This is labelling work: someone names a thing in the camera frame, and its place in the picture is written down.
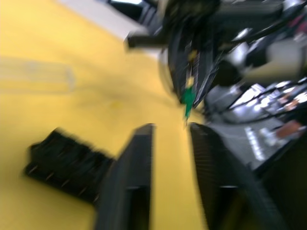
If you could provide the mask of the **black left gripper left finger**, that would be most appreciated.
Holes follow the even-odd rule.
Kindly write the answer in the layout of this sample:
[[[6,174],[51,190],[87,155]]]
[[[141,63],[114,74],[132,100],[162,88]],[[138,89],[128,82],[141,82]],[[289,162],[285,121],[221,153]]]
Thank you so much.
[[[150,228],[154,128],[151,123],[136,128],[110,167],[99,193],[96,230]]]

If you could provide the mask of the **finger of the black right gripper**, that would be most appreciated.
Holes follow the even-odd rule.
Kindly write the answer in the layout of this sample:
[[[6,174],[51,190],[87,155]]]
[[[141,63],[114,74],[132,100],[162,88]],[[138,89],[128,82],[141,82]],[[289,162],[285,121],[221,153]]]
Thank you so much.
[[[185,35],[173,36],[168,44],[168,68],[173,92],[180,104],[186,104],[192,87],[191,38]]]
[[[217,72],[219,57],[216,57],[214,48],[203,48],[197,52],[193,61],[193,77],[195,100],[193,107],[196,108],[207,95]]]

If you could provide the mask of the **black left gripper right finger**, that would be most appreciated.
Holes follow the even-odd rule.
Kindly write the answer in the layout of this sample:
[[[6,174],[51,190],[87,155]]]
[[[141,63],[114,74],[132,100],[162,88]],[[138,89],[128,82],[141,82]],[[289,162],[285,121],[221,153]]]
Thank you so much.
[[[210,230],[285,230],[261,181],[209,127],[189,126],[201,204]]]

